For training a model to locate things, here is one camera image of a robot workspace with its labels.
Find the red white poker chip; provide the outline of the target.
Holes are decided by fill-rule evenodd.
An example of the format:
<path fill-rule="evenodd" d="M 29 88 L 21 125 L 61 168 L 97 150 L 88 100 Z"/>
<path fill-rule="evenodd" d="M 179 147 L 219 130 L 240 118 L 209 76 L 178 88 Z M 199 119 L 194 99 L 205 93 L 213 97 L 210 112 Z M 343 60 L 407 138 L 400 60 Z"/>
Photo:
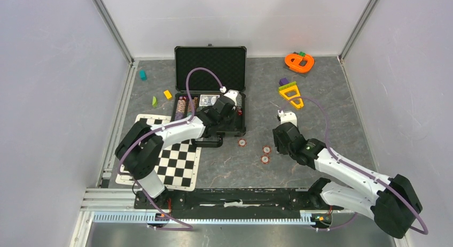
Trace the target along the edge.
<path fill-rule="evenodd" d="M 272 152 L 271 147 L 270 147 L 270 146 L 267 146 L 267 145 L 265 145 L 265 146 L 262 148 L 262 150 L 263 150 L 263 153 L 264 153 L 264 154 L 267 154 L 267 155 L 270 154 L 270 153 Z"/>
<path fill-rule="evenodd" d="M 240 147 L 245 147 L 247 145 L 247 142 L 246 142 L 245 139 L 241 138 L 241 139 L 238 140 L 238 145 Z"/>
<path fill-rule="evenodd" d="M 268 164 L 268 163 L 270 162 L 270 158 L 269 158 L 269 156 L 263 155 L 263 156 L 260 158 L 260 161 L 261 161 L 261 163 L 263 163 L 263 164 Z"/>

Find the brown 100 chip roll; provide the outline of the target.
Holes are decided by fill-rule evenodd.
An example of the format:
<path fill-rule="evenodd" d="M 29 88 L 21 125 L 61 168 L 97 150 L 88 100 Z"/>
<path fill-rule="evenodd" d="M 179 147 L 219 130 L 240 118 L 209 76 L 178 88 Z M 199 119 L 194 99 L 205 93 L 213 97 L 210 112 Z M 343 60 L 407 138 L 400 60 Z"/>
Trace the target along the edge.
<path fill-rule="evenodd" d="M 195 113 L 198 105 L 198 99 L 194 98 L 188 104 L 188 113 Z"/>

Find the pink brown chip roll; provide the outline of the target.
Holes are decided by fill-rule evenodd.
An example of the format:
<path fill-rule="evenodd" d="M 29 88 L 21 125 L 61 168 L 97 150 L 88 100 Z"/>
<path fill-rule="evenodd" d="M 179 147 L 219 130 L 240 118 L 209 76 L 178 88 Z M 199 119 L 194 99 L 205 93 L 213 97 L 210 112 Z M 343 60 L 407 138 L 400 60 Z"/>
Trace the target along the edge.
<path fill-rule="evenodd" d="M 179 99 L 176 105 L 175 120 L 183 119 L 186 111 L 186 99 Z"/>

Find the black poker carrying case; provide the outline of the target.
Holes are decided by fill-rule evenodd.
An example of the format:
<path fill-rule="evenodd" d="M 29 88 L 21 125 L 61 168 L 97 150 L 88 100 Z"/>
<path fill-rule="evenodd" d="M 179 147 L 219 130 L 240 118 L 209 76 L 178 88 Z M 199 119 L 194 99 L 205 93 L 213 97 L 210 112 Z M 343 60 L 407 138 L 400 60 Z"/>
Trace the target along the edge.
<path fill-rule="evenodd" d="M 175 88 L 174 108 L 171 119 L 175 120 L 176 105 L 180 96 L 187 96 L 185 116 L 188 113 L 189 98 L 198 99 L 197 111 L 205 106 L 199 106 L 200 95 L 220 95 L 220 88 L 239 91 L 241 97 L 237 99 L 238 125 L 241 126 L 240 136 L 216 135 L 197 140 L 191 143 L 201 148 L 218 148 L 223 144 L 225 137 L 243 137 L 246 134 L 246 95 L 244 93 L 246 76 L 245 46 L 214 47 L 211 44 L 202 46 L 176 46 L 175 54 Z"/>

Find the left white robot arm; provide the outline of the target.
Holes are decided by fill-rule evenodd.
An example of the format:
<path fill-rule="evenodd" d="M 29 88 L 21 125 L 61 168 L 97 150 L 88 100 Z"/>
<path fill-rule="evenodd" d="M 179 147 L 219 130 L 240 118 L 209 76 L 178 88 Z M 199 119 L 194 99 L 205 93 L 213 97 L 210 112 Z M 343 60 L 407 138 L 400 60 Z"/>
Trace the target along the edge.
<path fill-rule="evenodd" d="M 143 189 L 147 201 L 155 208 L 167 204 L 168 194 L 154 168 L 161 151 L 186 140 L 215 136 L 227 124 L 237 106 L 239 92 L 229 90 L 208 106 L 188 118 L 152 127 L 136 122 L 116 147 L 115 156 Z"/>

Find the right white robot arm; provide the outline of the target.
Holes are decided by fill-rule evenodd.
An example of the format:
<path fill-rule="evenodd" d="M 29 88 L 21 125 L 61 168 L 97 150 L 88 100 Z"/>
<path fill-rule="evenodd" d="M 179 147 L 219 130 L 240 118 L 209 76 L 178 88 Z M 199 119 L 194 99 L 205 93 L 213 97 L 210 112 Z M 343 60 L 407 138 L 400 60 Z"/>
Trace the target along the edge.
<path fill-rule="evenodd" d="M 346 208 L 370 218 L 393 238 L 402 239 L 413 228 L 423 207 L 408 178 L 377 173 L 341 156 L 320 140 L 305 139 L 291 111 L 278 111 L 277 118 L 280 124 L 272 133 L 278 153 L 346 184 L 318 179 L 309 189 L 312 207 Z"/>

